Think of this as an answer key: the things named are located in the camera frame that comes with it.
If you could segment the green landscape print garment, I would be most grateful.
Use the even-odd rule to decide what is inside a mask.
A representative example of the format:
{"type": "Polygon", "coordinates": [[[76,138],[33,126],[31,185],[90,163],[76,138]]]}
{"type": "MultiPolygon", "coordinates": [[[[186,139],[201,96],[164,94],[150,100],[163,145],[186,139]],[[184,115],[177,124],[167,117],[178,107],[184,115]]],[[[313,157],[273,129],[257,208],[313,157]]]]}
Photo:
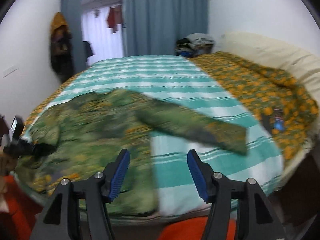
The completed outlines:
{"type": "Polygon", "coordinates": [[[32,142],[49,148],[18,159],[15,173],[31,191],[50,196],[58,181],[101,171],[120,150],[130,153],[114,216],[153,213],[158,206],[151,163],[151,132],[161,131],[246,154],[246,129],[193,109],[125,90],[83,94],[47,109],[30,128],[32,142]]]}

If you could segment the hanging brown yellow clothes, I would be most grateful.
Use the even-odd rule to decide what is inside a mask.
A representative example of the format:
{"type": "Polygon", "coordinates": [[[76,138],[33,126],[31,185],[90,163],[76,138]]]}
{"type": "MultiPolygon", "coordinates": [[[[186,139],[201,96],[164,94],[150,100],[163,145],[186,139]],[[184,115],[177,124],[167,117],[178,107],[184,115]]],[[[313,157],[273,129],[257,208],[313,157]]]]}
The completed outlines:
{"type": "Polygon", "coordinates": [[[74,75],[71,39],[67,21],[61,12],[57,12],[50,24],[50,61],[61,83],[74,75]]]}

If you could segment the pile of clothes on bed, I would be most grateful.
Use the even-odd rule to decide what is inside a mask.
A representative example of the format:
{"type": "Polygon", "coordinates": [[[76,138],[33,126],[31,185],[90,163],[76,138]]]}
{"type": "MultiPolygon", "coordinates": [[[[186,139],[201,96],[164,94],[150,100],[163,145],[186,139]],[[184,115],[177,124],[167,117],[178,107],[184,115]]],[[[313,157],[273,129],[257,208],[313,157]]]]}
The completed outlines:
{"type": "Polygon", "coordinates": [[[215,44],[216,42],[211,36],[203,33],[193,33],[176,42],[175,54],[186,58],[210,54],[215,44]]]}

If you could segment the orange fuzzy rug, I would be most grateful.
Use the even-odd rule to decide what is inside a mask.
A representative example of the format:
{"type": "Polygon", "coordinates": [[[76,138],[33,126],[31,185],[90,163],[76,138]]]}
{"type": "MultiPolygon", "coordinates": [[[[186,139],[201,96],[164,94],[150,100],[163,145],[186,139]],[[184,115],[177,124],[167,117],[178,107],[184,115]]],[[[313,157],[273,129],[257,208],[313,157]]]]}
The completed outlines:
{"type": "Polygon", "coordinates": [[[166,226],[157,240],[201,239],[208,217],[196,217],[166,226]]]}

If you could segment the teal white plaid blanket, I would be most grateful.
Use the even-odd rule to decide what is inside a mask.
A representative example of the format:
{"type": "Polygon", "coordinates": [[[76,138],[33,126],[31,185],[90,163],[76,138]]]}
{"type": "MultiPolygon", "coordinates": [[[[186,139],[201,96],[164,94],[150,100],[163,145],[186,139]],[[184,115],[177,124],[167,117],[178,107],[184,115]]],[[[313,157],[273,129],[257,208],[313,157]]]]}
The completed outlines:
{"type": "MultiPolygon", "coordinates": [[[[52,99],[30,116],[25,136],[50,107],[87,93],[108,93],[114,89],[134,91],[148,97],[175,103],[210,118],[246,129],[247,153],[242,155],[161,131],[151,132],[151,163],[158,200],[149,215],[114,216],[142,219],[149,216],[176,218],[190,212],[205,212],[187,165],[187,153],[194,149],[202,161],[230,179],[257,180],[265,194],[277,187],[283,171],[283,158],[276,143],[259,121],[231,93],[195,63],[181,56],[132,56],[99,61],[65,82],[52,99]]],[[[39,204],[49,197],[31,191],[17,174],[23,191],[39,204]]]]}

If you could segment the orange floral green bedsheet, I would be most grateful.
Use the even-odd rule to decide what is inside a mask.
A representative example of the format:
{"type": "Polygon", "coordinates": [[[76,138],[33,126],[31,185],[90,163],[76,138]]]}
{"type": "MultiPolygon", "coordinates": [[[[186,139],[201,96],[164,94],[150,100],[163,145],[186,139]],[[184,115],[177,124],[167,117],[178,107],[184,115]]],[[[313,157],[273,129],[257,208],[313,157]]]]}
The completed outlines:
{"type": "Polygon", "coordinates": [[[274,121],[276,112],[281,112],[284,131],[272,128],[271,135],[285,160],[302,149],[319,116],[319,107],[293,75],[222,51],[190,61],[236,97],[259,121],[265,116],[274,121]]]}

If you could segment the cream pillow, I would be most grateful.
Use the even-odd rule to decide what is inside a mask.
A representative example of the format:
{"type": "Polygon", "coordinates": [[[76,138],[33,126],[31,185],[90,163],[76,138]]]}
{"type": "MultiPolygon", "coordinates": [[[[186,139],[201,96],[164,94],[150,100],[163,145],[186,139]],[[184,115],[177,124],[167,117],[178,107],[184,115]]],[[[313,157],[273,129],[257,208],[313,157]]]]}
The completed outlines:
{"type": "Polygon", "coordinates": [[[316,55],[281,40],[246,32],[224,34],[220,48],[257,64],[289,72],[319,102],[319,57],[316,55]]]}

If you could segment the narrow blue-grey left curtain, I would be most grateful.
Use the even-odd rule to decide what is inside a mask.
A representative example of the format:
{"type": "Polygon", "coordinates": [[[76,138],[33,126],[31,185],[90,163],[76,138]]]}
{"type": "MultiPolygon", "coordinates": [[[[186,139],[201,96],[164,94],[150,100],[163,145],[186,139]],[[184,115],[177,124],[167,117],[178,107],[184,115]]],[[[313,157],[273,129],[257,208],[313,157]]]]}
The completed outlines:
{"type": "Polygon", "coordinates": [[[87,68],[85,46],[82,40],[81,0],[61,0],[61,12],[71,32],[74,71],[78,74],[87,68]]]}

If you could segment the red hanging garment outside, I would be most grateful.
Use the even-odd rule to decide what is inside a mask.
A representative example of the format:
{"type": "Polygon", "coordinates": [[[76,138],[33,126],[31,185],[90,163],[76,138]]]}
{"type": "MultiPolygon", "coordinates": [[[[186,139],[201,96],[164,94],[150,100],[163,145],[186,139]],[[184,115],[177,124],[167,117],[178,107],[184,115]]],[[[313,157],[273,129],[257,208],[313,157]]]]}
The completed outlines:
{"type": "Polygon", "coordinates": [[[110,7],[108,17],[106,19],[107,26],[112,30],[112,33],[118,31],[118,25],[122,24],[122,7],[117,5],[115,7],[110,7]]]}

